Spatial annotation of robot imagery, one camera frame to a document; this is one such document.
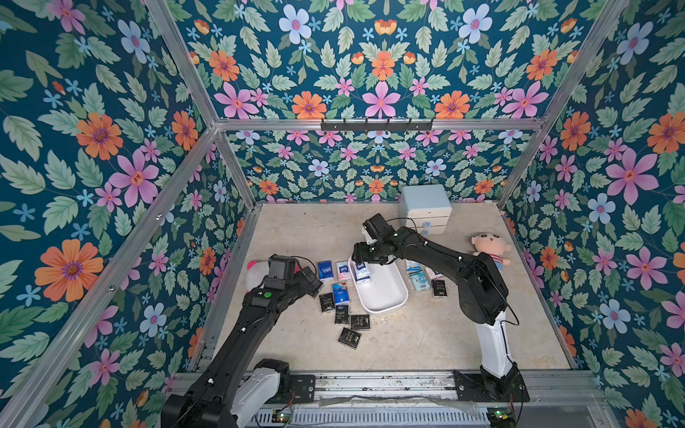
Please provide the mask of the light blue cartoon tissue pack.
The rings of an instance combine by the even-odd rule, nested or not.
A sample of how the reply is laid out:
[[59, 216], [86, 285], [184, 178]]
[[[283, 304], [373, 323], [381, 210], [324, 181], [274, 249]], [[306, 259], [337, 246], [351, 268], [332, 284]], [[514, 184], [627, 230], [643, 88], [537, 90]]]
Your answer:
[[420, 264], [413, 260], [406, 260], [405, 263], [409, 275], [415, 274], [422, 270]]

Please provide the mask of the white plastic storage box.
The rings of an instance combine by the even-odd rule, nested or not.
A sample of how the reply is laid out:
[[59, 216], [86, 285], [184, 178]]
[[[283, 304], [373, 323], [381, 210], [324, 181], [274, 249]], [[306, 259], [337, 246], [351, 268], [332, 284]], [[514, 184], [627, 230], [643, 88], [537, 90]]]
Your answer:
[[409, 290], [395, 264], [369, 265], [369, 279], [360, 282], [354, 274], [353, 260], [347, 262], [352, 273], [351, 281], [367, 313], [382, 314], [397, 310], [407, 303]]

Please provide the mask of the pink floral Tempo tissue pack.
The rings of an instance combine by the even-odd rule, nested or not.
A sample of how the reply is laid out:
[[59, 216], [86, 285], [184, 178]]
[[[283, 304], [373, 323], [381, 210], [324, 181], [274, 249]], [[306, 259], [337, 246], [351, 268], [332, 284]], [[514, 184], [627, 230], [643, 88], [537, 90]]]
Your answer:
[[351, 279], [351, 271], [347, 261], [337, 262], [336, 269], [339, 282], [346, 282]]

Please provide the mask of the teal cartoon tissue pack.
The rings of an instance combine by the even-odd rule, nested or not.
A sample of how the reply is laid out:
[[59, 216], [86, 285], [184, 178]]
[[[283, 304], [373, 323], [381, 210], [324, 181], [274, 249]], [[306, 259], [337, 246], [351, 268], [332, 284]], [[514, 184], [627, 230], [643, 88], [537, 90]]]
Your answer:
[[423, 270], [411, 273], [410, 280], [416, 292], [423, 292], [431, 288], [430, 282]]

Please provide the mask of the white blue Tempo tissue pack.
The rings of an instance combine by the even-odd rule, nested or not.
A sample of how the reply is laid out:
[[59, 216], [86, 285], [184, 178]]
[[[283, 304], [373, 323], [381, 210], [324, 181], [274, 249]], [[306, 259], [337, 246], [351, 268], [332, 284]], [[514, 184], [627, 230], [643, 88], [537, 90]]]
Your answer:
[[354, 276], [358, 284], [365, 284], [370, 281], [371, 273], [366, 262], [354, 263]]

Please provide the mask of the blue floral tissue pack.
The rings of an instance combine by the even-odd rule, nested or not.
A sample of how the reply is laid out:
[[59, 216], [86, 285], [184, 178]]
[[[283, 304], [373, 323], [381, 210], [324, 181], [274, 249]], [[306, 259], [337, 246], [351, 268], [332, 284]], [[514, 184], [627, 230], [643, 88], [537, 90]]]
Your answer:
[[348, 305], [351, 301], [348, 287], [344, 282], [333, 284], [332, 293], [335, 306]]

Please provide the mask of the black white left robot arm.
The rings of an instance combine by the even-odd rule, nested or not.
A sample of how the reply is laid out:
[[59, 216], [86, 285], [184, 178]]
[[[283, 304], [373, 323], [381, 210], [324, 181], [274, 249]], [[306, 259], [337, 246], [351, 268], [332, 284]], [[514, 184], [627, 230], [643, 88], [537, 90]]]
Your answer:
[[244, 379], [249, 363], [280, 316], [322, 283], [296, 257], [273, 255], [269, 270], [242, 303], [231, 333], [200, 377], [180, 396], [172, 394], [162, 427], [245, 427], [264, 404], [285, 391], [289, 365], [266, 360]]

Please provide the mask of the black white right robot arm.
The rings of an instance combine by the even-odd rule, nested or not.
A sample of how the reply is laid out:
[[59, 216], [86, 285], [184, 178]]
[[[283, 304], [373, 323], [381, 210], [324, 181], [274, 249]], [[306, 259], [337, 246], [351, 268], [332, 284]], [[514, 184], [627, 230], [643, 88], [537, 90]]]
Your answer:
[[396, 259], [415, 261], [453, 282], [458, 289], [458, 305], [476, 326], [481, 347], [480, 378], [483, 395], [504, 401], [522, 392], [522, 379], [508, 346], [506, 286], [501, 271], [486, 253], [461, 253], [423, 237], [412, 228], [393, 228], [376, 214], [362, 226], [364, 242], [354, 244], [355, 262], [386, 265]]

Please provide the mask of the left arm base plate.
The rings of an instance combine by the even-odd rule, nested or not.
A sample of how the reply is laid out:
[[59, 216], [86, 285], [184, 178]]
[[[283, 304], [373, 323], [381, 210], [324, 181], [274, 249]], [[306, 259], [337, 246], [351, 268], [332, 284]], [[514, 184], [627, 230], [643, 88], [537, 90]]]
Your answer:
[[278, 393], [268, 401], [268, 404], [282, 408], [287, 405], [312, 403], [316, 391], [317, 377], [313, 374], [291, 374], [288, 380], [280, 386]]

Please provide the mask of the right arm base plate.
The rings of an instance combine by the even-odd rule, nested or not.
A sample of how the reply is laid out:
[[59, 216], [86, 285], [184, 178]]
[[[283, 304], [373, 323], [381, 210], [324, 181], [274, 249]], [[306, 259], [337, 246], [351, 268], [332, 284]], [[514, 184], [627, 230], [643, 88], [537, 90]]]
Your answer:
[[455, 389], [460, 401], [529, 402], [530, 395], [517, 366], [497, 378], [482, 367], [477, 373], [453, 372]]

